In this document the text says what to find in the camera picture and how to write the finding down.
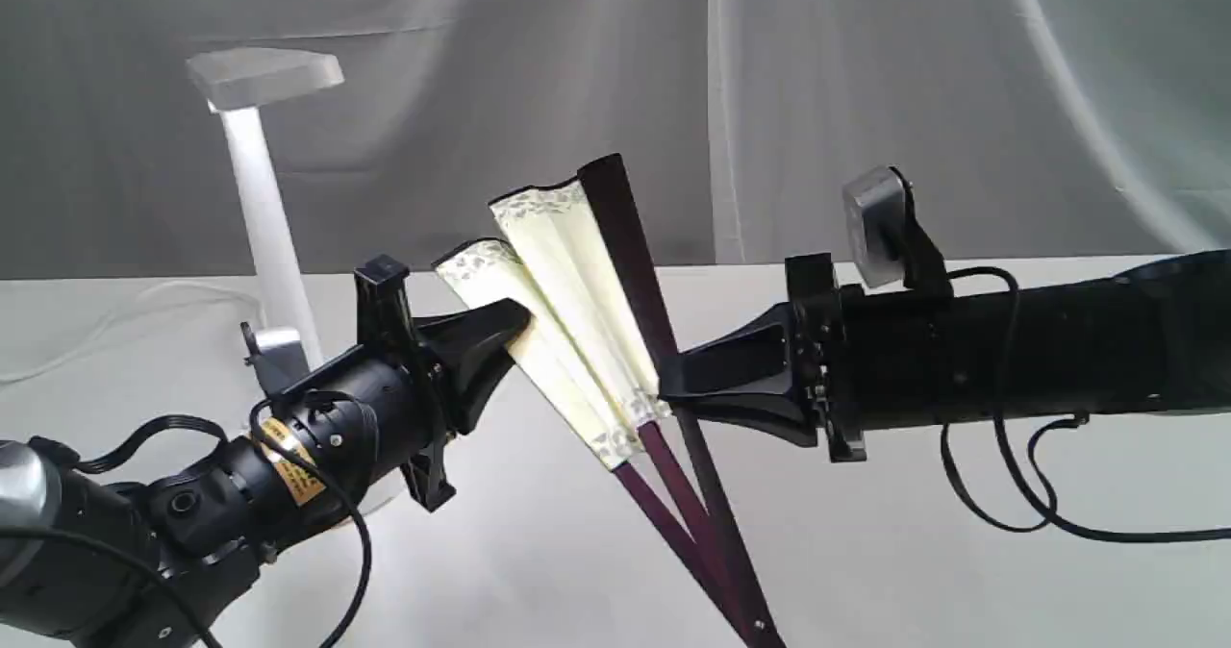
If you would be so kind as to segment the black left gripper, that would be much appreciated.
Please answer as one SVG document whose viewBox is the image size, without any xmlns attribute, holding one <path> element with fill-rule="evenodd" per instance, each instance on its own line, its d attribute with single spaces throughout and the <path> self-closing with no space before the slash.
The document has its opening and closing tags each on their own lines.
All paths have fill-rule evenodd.
<svg viewBox="0 0 1231 648">
<path fill-rule="evenodd" d="M 357 267 L 353 346 L 252 407 L 254 511 L 343 511 L 389 474 L 427 511 L 454 496 L 444 445 L 478 427 L 532 314 L 502 298 L 414 319 L 407 276 L 393 257 Z"/>
</svg>

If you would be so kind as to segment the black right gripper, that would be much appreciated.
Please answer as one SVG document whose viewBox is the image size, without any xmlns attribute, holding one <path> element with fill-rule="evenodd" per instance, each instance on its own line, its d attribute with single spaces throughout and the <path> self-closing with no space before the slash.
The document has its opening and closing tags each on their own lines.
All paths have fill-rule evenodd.
<svg viewBox="0 0 1231 648">
<path fill-rule="evenodd" d="M 762 432 L 803 448 L 819 447 L 819 424 L 831 462 L 865 462 L 865 429 L 849 386 L 843 287 L 831 255 L 787 257 L 787 290 L 792 310 L 772 306 L 726 336 L 668 360 L 660 397 L 698 420 Z M 789 402 L 795 389 L 795 328 L 804 345 L 796 366 L 817 424 Z"/>
</svg>

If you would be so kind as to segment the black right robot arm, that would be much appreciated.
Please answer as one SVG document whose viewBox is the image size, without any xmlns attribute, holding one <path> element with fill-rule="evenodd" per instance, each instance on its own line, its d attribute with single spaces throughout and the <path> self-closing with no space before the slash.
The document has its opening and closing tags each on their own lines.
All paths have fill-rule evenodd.
<svg viewBox="0 0 1231 648">
<path fill-rule="evenodd" d="M 1229 409 L 1229 253 L 1020 293 L 867 293 L 827 254 L 787 261 L 787 301 L 664 363 L 659 395 L 832 462 L 865 432 L 1004 416 Z"/>
</svg>

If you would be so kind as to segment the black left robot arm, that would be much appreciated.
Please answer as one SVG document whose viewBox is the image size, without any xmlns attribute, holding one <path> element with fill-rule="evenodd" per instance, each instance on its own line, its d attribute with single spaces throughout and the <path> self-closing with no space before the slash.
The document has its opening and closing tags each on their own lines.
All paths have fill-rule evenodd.
<svg viewBox="0 0 1231 648">
<path fill-rule="evenodd" d="M 263 397 L 241 435 L 166 414 L 96 460 L 6 439 L 2 623 L 75 647 L 215 647 L 263 565 L 352 524 L 358 581 L 323 639 L 339 644 L 375 565 L 361 503 L 391 472 L 427 511 L 454 496 L 444 447 L 474 432 L 532 318 L 508 298 L 415 318 L 407 277 L 393 257 L 358 266 L 356 341 L 314 370 L 243 325 Z"/>
</svg>

